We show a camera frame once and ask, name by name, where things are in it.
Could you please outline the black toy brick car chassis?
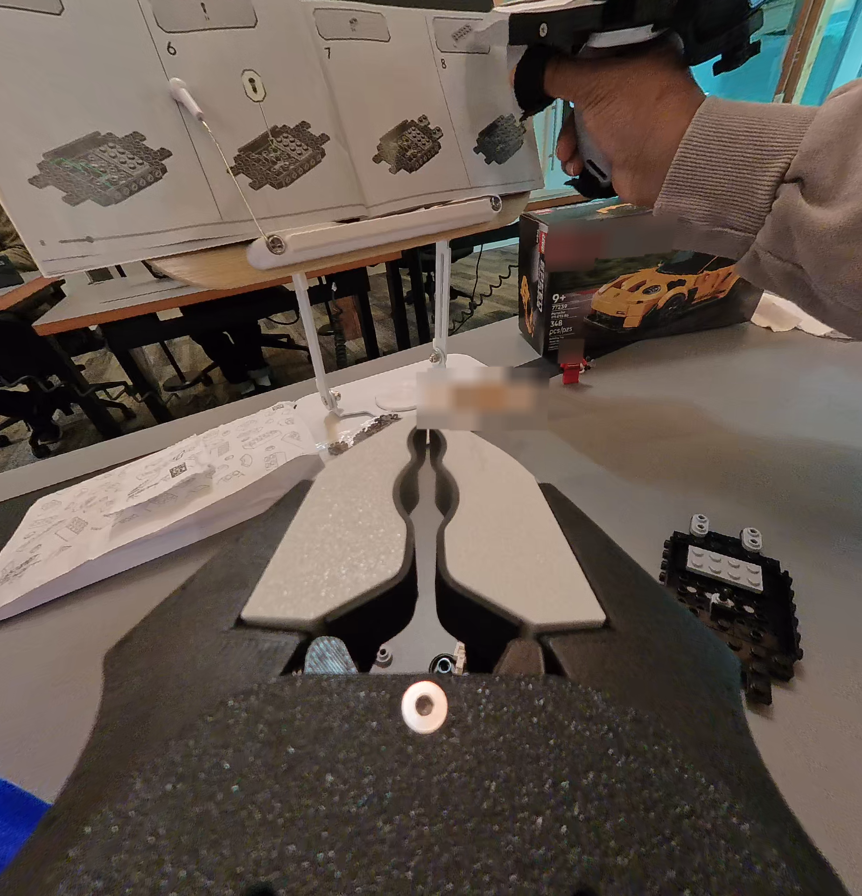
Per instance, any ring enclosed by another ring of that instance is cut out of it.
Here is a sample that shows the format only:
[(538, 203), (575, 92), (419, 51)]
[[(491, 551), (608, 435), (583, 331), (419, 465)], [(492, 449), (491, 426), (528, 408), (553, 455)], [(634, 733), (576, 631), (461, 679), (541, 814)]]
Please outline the black toy brick car chassis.
[(771, 706), (773, 684), (791, 682), (804, 656), (789, 572), (763, 547), (746, 552), (739, 534), (709, 523), (709, 534), (694, 539), (688, 524), (665, 541), (659, 580), (736, 656), (746, 702)]

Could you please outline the wooden office table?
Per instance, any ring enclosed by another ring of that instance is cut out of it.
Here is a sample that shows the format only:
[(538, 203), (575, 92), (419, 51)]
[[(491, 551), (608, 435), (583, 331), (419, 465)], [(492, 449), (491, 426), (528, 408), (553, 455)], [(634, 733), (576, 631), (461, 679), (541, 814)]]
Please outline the wooden office table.
[(134, 357), (135, 350), (202, 331), (226, 331), (230, 325), (262, 321), (297, 307), (289, 277), (255, 286), (211, 289), (141, 272), (80, 286), (70, 285), (67, 277), (62, 290), (63, 298), (35, 322), (35, 331), (54, 341), (66, 332), (98, 328), (134, 396), (158, 424), (174, 415), (159, 383)]

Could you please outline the instruction booklet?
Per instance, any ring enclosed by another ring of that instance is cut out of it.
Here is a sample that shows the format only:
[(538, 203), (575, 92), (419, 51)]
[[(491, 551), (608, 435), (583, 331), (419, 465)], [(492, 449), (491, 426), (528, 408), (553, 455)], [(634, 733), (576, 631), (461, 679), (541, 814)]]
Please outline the instruction booklet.
[(0, 2), (0, 202), (47, 276), (544, 184), (491, 12)]

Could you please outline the small blue plastic bin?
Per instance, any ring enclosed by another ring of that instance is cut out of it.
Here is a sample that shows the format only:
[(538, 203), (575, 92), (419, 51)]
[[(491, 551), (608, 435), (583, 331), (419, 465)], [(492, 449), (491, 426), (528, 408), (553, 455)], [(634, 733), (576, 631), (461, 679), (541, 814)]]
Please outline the small blue plastic bin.
[(11, 864), (51, 804), (0, 778), (0, 874)]

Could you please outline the toy set box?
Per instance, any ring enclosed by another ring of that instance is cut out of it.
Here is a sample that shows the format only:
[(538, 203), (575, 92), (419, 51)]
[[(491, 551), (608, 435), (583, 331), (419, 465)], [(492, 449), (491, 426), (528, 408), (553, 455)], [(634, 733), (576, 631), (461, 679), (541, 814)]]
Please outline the toy set box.
[(748, 322), (761, 296), (733, 260), (680, 249), (668, 223), (616, 199), (519, 220), (519, 330), (542, 356), (582, 342), (596, 358)]

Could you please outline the grey desk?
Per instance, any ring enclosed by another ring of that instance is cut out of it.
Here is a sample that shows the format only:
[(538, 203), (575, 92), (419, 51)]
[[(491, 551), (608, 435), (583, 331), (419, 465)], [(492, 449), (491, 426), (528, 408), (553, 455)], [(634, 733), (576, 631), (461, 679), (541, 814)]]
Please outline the grey desk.
[[(558, 487), (655, 575), (704, 513), (761, 530), (792, 574), (804, 659), (750, 711), (765, 764), (862, 894), (862, 344), (750, 324), (630, 346), (574, 387), (548, 430), (490, 440)], [(0, 777), (45, 800), (85, 745), (105, 652), (217, 540), (0, 625)]]

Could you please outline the white paper bag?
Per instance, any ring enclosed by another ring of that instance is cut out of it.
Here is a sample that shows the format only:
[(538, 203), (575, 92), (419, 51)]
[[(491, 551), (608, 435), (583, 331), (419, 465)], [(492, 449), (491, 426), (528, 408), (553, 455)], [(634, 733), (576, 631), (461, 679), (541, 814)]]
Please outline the white paper bag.
[(43, 497), (0, 552), (0, 622), (248, 521), (322, 466), (280, 402)]

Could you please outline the white book stand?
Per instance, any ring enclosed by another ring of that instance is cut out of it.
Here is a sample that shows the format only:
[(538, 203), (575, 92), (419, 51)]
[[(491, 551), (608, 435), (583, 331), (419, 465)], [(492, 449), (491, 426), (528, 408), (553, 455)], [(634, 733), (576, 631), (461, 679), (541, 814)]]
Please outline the white book stand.
[(323, 441), (341, 436), (352, 420), (375, 417), (385, 408), (382, 401), (392, 399), (394, 411), (414, 409), (415, 375), (407, 375), (398, 389), (378, 393), (368, 409), (345, 409), (339, 391), (331, 388), (322, 360), (322, 351), (313, 321), (308, 292), (309, 271), (322, 263), (350, 263), (368, 250), (405, 249), (424, 245), (435, 239), (435, 330), (432, 339), (430, 366), (444, 370), (448, 360), (449, 286), (451, 255), (449, 241), (458, 232), (479, 232), (504, 224), (506, 213), (519, 215), (526, 207), (530, 193), (507, 196), (481, 196), (441, 205), (420, 208), (347, 223), (322, 223), (280, 231), (266, 231), (259, 224), (246, 198), (243, 198), (258, 230), (258, 238), (245, 252), (245, 259), (256, 271), (284, 267), (292, 276), (294, 293), (306, 336), (318, 398), (326, 415), (322, 422)]

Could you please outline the black office chair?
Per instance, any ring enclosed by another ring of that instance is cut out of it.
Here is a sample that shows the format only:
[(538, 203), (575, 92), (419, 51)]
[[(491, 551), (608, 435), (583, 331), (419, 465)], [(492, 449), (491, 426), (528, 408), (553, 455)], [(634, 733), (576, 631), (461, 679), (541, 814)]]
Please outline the black office chair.
[(134, 420), (135, 412), (124, 402), (107, 397), (111, 389), (125, 392), (126, 384), (93, 384), (74, 362), (104, 347), (104, 340), (89, 328), (71, 330), (51, 342), (21, 316), (0, 313), (0, 417), (5, 419), (0, 424), (0, 447), (9, 443), (4, 429), (22, 422), (29, 431), (33, 456), (48, 457), (63, 435), (56, 414), (69, 415), (75, 408), (87, 415), (100, 408), (111, 424), (111, 409), (125, 421)]

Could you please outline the person's right forearm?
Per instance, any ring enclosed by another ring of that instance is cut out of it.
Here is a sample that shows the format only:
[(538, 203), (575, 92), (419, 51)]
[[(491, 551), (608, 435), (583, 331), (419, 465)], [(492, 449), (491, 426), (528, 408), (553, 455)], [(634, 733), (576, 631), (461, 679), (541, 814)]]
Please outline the person's right forearm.
[(654, 215), (678, 247), (862, 342), (862, 79), (819, 106), (706, 98)]

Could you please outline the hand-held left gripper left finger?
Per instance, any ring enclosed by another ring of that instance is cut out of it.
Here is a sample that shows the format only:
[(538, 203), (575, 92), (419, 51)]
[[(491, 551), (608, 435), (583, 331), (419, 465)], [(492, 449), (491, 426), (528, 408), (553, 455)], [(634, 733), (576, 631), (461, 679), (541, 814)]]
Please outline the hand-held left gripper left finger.
[(323, 626), (380, 596), (414, 553), (413, 428), (385, 428), (316, 476), (241, 618), (256, 626)]

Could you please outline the pile of loose toy bricks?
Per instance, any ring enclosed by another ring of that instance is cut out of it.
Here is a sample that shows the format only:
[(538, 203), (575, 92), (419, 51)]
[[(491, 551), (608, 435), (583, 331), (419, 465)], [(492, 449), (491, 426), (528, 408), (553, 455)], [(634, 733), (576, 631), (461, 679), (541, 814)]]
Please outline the pile of loose toy bricks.
[[(398, 674), (403, 671), (402, 664), (399, 662), (403, 658), (392, 650), (390, 644), (382, 644), (376, 653), (371, 672), (374, 674)], [(433, 655), (422, 671), (437, 677), (459, 676), (464, 673), (466, 662), (466, 646), (462, 642), (456, 641), (450, 650)]]

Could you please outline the white crumpled paper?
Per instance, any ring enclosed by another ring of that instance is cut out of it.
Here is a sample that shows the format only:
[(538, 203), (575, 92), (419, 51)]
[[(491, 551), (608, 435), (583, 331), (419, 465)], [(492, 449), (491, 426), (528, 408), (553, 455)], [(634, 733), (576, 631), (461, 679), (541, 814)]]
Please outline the white crumpled paper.
[(799, 330), (816, 338), (850, 342), (851, 338), (806, 314), (788, 299), (764, 291), (754, 309), (750, 322), (773, 332)]

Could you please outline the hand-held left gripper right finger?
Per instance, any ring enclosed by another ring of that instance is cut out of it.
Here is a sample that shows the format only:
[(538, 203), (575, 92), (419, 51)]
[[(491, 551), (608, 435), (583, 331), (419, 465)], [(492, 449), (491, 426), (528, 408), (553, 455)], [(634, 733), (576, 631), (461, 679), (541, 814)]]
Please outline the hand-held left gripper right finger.
[(606, 615), (541, 484), (469, 431), (435, 433), (443, 522), (436, 599), (449, 630), (584, 630)]

